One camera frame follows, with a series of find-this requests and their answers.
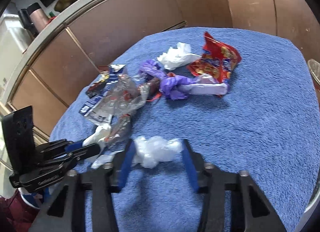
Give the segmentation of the clear plastic wad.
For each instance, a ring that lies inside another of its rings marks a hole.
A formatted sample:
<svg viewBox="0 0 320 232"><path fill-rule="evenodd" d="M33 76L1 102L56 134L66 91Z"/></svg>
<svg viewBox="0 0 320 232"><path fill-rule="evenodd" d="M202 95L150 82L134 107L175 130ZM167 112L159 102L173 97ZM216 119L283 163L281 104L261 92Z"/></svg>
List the clear plastic wad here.
<svg viewBox="0 0 320 232"><path fill-rule="evenodd" d="M146 169L153 169L161 162L171 162L177 154L181 153L182 141L179 138L165 140L160 136L149 139L140 136L134 140L136 154L132 166L139 164Z"/></svg>

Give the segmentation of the blue milk carton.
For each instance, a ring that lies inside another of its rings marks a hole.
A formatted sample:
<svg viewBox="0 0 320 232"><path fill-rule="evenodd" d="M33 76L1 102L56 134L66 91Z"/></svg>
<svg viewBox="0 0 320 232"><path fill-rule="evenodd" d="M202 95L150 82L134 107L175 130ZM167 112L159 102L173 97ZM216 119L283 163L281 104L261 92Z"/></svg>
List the blue milk carton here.
<svg viewBox="0 0 320 232"><path fill-rule="evenodd" d="M97 126L111 123L113 115L102 109L103 98L118 82L118 76L127 73L125 64L102 65L98 70L99 78L89 86L86 91L88 99L79 110L84 118Z"/></svg>

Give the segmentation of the red snack bag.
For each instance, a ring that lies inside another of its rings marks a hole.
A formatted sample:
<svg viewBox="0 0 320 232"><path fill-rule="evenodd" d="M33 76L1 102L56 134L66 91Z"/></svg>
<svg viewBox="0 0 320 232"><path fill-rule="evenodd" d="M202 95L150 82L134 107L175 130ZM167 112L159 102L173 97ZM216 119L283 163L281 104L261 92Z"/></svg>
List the red snack bag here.
<svg viewBox="0 0 320 232"><path fill-rule="evenodd" d="M193 76L208 74L218 83L229 84L232 72L241 61L238 51L226 43L214 39L209 32L204 33L203 54L187 66Z"/></svg>

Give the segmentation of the brown kitchen cabinets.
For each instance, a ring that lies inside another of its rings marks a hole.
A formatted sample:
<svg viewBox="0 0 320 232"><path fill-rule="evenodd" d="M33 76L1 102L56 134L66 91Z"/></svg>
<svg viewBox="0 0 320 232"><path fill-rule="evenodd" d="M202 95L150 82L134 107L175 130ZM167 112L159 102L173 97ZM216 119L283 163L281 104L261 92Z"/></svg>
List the brown kitchen cabinets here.
<svg viewBox="0 0 320 232"><path fill-rule="evenodd" d="M23 52L2 94L7 110L34 108L38 134L98 73L145 36L183 27L239 28L289 39L319 60L319 15L306 0L78 0Z"/></svg>

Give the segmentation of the beige trash bin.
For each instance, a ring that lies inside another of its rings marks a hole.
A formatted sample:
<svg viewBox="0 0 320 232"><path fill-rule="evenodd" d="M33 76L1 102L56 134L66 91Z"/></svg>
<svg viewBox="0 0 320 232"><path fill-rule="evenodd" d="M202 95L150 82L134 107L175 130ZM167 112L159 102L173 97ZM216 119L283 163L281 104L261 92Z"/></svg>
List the beige trash bin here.
<svg viewBox="0 0 320 232"><path fill-rule="evenodd" d="M320 63L314 59L310 59L307 65L313 80L320 85Z"/></svg>

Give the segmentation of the clear plastic wrapper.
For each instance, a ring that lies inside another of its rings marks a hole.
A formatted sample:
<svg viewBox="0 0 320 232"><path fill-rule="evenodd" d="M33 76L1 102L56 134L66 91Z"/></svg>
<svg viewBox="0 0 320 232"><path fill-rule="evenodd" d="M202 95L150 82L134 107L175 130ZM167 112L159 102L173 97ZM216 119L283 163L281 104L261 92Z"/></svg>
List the clear plastic wrapper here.
<svg viewBox="0 0 320 232"><path fill-rule="evenodd" d="M118 118L110 134L100 139L104 147L109 149L127 139L132 129L132 115L146 104L150 90L147 83L137 86L128 75L119 76L102 101L103 112Z"/></svg>

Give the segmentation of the purple crumpled glove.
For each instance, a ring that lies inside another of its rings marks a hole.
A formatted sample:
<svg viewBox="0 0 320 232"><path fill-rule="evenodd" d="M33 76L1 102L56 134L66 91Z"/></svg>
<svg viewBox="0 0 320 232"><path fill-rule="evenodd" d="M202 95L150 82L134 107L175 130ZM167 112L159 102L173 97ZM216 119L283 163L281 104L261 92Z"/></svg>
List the purple crumpled glove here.
<svg viewBox="0 0 320 232"><path fill-rule="evenodd" d="M160 80L159 91L166 99L183 100L189 95L225 95L229 85L219 83L208 74L195 78L181 75L169 76L161 69L155 60L146 60L139 68L139 73L149 78L156 77Z"/></svg>

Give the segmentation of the blue terry towel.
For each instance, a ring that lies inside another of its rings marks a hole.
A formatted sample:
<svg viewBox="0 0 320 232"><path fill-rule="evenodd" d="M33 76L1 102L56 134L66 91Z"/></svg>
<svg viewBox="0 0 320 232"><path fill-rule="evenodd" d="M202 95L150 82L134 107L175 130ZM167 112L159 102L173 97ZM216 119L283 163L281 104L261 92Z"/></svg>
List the blue terry towel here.
<svg viewBox="0 0 320 232"><path fill-rule="evenodd" d="M305 59L284 38L240 29L208 32L241 56L228 94L147 103L133 116L132 137L187 139L220 169L247 170L287 231L294 231L319 170L319 106ZM202 200L180 155L153 169L136 166L113 196L120 231L195 231Z"/></svg>

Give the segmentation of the crumpled white tissue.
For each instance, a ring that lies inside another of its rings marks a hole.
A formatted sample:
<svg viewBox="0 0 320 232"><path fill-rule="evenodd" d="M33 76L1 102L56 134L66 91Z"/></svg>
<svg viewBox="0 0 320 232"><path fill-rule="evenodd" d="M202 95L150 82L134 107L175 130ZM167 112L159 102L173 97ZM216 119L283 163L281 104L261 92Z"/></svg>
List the crumpled white tissue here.
<svg viewBox="0 0 320 232"><path fill-rule="evenodd" d="M170 47L166 53L157 57L157 61L167 70L175 70L179 67L186 66L201 56L191 52L191 45L178 42L176 48Z"/></svg>

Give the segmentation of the pink thermos bottle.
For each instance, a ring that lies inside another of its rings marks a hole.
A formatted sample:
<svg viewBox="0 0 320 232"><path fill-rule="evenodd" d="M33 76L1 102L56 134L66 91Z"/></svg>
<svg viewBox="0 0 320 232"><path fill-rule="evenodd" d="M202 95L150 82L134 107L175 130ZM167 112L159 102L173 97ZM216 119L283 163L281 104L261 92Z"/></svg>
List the pink thermos bottle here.
<svg viewBox="0 0 320 232"><path fill-rule="evenodd" d="M49 23L49 18L44 13L39 3L29 5L27 7L27 13L38 32L41 32Z"/></svg>

